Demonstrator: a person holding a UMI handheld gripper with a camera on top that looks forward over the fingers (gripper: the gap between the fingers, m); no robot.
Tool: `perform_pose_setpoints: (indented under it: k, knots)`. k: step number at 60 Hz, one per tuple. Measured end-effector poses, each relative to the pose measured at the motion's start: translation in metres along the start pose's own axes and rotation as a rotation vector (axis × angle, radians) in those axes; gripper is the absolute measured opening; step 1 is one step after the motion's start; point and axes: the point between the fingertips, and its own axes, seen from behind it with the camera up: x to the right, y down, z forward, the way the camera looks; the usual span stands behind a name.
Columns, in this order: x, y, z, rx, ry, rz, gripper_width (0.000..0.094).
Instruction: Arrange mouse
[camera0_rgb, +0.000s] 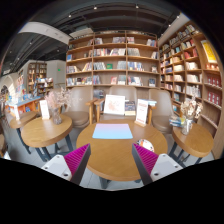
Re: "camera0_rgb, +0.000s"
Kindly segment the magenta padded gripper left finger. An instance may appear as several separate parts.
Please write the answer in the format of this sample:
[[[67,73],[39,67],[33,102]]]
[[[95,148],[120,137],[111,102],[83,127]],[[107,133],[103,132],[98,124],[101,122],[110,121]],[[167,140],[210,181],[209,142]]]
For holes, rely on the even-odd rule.
[[[42,169],[79,185],[90,155],[91,147],[86,144],[65,156],[55,155]]]

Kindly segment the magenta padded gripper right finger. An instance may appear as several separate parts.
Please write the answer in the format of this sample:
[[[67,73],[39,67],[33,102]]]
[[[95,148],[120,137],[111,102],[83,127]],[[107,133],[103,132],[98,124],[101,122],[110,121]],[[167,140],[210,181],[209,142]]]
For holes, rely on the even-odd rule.
[[[159,180],[182,169],[169,155],[156,153],[132,144],[132,155],[143,185]]]

